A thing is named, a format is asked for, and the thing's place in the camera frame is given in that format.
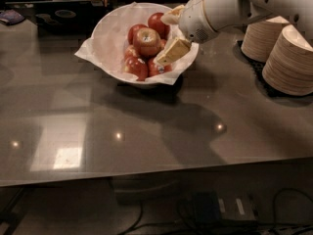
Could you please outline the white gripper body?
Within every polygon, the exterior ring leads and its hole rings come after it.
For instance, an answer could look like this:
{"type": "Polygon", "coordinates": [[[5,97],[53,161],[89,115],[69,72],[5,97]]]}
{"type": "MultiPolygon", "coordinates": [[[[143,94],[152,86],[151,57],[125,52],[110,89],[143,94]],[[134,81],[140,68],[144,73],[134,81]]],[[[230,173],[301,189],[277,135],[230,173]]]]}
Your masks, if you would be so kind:
{"type": "Polygon", "coordinates": [[[203,44],[218,33],[210,25],[204,8],[204,0],[190,0],[180,13],[178,27],[191,42],[203,44]]]}

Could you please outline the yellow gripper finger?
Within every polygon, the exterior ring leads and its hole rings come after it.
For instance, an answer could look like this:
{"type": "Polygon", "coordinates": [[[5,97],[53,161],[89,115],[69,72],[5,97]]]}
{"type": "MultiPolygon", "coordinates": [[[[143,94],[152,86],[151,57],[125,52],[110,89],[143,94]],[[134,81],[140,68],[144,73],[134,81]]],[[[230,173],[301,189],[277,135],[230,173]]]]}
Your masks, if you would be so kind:
{"type": "Polygon", "coordinates": [[[164,13],[160,20],[167,25],[171,25],[171,24],[179,24],[179,18],[180,15],[182,13],[182,11],[184,10],[185,6],[184,5],[179,5],[175,8],[173,8],[172,10],[164,13]]]}
{"type": "Polygon", "coordinates": [[[169,39],[162,51],[154,58],[154,63],[167,66],[184,57],[192,47],[192,43],[187,39],[175,37],[169,39]]]}

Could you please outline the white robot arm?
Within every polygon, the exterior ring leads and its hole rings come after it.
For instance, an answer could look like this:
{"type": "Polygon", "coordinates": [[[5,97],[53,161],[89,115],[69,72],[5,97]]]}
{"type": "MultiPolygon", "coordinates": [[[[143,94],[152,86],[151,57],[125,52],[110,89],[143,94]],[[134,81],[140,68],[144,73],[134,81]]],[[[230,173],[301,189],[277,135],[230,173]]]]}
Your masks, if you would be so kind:
{"type": "Polygon", "coordinates": [[[166,66],[184,57],[194,43],[203,44],[230,26],[280,16],[313,42],[313,0],[189,0],[165,13],[164,24],[176,24],[182,35],[168,41],[155,62],[166,66]]]}

